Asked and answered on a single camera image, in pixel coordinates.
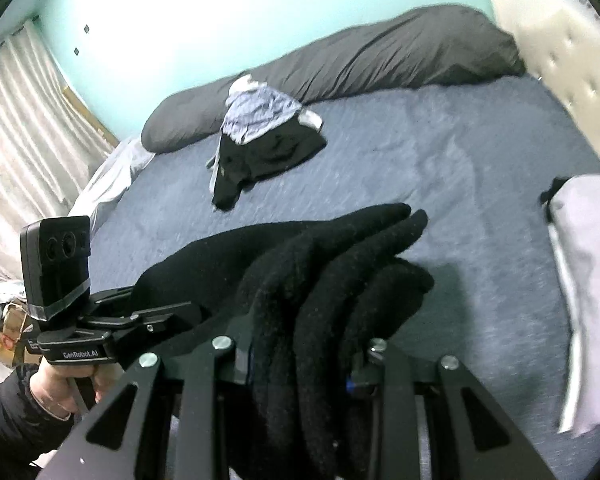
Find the black jacket sleeve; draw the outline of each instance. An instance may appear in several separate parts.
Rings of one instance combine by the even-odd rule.
[[[58,420],[36,401],[29,388],[37,365],[18,366],[0,384],[0,479],[33,479],[29,463],[57,449],[73,426],[73,417]]]

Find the bed sheet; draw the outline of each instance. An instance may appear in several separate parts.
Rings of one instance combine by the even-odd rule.
[[[560,480],[582,480],[600,430],[557,434],[568,316],[538,196],[600,161],[538,81],[379,91],[310,107],[327,147],[214,210],[206,161],[216,136],[157,155],[91,245],[92,290],[130,285],[192,240],[258,222],[330,219],[378,203],[427,211],[408,251],[436,285],[395,335],[412,354],[455,354]]]

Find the silver bolt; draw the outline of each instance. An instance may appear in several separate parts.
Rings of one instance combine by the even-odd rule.
[[[231,338],[227,335],[219,335],[211,342],[211,345],[216,350],[227,350],[228,348],[231,348],[232,344],[233,341],[231,341]]]
[[[138,359],[142,368],[151,368],[158,362],[158,356],[152,352],[142,354]]]
[[[375,337],[371,341],[369,341],[369,349],[372,352],[377,352],[381,354],[386,350],[386,341],[382,338]]]
[[[455,355],[445,355],[440,359],[440,364],[445,370],[458,370],[460,361],[458,361],[458,358]]]

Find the curtain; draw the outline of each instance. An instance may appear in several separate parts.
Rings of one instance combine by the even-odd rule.
[[[67,102],[31,21],[0,47],[0,281],[21,279],[20,230],[65,216],[112,147]]]

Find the tufted headboard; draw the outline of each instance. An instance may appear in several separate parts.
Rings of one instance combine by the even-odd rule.
[[[564,105],[600,157],[600,17],[587,0],[491,0],[527,71]]]

